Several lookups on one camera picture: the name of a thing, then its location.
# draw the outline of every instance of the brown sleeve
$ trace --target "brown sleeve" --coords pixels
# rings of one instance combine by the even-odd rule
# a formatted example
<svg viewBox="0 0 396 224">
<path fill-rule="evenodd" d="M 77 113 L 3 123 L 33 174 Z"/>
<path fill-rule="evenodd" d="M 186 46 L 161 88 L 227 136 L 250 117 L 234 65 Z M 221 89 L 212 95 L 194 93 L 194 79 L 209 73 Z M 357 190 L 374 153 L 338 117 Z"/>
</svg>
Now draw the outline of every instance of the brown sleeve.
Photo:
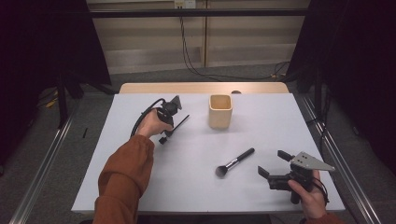
<svg viewBox="0 0 396 224">
<path fill-rule="evenodd" d="M 305 224 L 344 224 L 338 216 L 334 213 L 329 213 L 326 216 L 317 219 L 310 219 L 305 222 Z"/>
<path fill-rule="evenodd" d="M 154 144 L 135 135 L 113 155 L 99 175 L 93 223 L 136 223 L 137 207 L 151 175 Z"/>
</svg>

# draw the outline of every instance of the power outlet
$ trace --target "power outlet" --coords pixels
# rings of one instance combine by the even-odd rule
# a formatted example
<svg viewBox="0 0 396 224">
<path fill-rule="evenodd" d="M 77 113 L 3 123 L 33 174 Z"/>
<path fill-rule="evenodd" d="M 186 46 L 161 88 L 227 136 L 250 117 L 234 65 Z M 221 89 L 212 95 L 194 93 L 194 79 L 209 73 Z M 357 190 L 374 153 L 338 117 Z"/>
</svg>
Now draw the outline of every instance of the power outlet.
<svg viewBox="0 0 396 224">
<path fill-rule="evenodd" d="M 175 8 L 184 8 L 184 0 L 175 0 Z"/>
<path fill-rule="evenodd" d="M 195 0 L 185 0 L 184 8 L 196 8 Z"/>
</svg>

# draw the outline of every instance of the wall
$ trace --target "wall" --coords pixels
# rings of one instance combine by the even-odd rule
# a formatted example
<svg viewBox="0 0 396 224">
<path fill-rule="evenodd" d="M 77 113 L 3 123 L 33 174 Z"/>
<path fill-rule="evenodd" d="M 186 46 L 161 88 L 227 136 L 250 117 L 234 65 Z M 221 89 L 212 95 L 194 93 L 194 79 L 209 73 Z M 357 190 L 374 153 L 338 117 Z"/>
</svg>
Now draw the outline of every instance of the wall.
<svg viewBox="0 0 396 224">
<path fill-rule="evenodd" d="M 173 1 L 89 0 L 96 9 L 167 9 Z M 197 0 L 197 8 L 307 8 L 308 0 Z M 183 18 L 194 67 L 289 61 L 304 17 Z M 94 19 L 110 74 L 185 68 L 179 18 Z"/>
</svg>

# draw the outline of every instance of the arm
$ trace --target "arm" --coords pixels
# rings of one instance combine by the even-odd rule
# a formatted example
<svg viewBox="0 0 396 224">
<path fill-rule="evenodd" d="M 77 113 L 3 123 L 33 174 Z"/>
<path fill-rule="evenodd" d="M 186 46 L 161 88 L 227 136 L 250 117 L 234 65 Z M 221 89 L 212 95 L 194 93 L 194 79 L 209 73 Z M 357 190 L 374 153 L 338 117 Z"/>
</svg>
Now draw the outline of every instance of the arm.
<svg viewBox="0 0 396 224">
<path fill-rule="evenodd" d="M 93 223 L 136 223 L 140 197 L 149 185 L 154 144 L 149 138 L 172 126 L 161 122 L 153 109 L 136 135 L 109 157 L 99 175 L 99 197 Z"/>
<path fill-rule="evenodd" d="M 314 171 L 314 178 L 320 180 L 319 171 Z M 306 224 L 342 224 L 344 223 L 335 214 L 326 212 L 326 204 L 319 189 L 314 187 L 310 192 L 306 191 L 299 183 L 289 180 L 289 186 L 300 195 L 302 208 L 306 218 Z"/>
</svg>

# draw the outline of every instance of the makeup brush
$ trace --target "makeup brush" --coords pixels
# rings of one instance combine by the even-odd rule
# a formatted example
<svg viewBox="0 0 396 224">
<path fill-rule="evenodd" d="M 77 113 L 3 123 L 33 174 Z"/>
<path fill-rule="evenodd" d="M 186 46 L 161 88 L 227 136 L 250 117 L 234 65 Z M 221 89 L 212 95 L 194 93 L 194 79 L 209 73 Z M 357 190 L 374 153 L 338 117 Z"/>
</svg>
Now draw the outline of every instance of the makeup brush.
<svg viewBox="0 0 396 224">
<path fill-rule="evenodd" d="M 227 165 L 223 165 L 223 166 L 219 166 L 216 169 L 216 175 L 218 177 L 224 177 L 227 172 L 229 170 L 231 170 L 231 168 L 235 167 L 236 164 L 238 164 L 240 161 L 242 161 L 244 158 L 246 158 L 247 156 L 249 156 L 250 154 L 252 154 L 254 152 L 254 148 L 251 147 L 250 149 L 248 149 L 246 152 L 244 152 L 243 154 L 241 154 L 240 156 L 238 156 L 236 159 L 230 161 Z"/>
</svg>

